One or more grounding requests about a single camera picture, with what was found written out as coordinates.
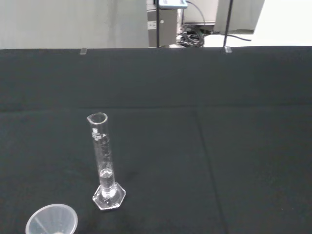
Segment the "gray wall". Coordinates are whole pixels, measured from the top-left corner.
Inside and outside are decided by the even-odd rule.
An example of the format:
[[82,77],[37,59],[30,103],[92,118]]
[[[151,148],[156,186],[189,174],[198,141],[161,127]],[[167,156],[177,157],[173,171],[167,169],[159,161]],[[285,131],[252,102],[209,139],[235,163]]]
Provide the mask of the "gray wall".
[[146,0],[0,0],[0,48],[148,47]]

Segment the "black table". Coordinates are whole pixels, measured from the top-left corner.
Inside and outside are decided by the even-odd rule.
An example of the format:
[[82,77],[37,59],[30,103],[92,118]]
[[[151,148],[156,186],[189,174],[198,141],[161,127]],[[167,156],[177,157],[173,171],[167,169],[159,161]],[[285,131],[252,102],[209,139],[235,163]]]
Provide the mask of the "black table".
[[[312,232],[312,49],[0,51],[0,233],[63,203],[77,234]],[[101,212],[86,117],[109,116]]]

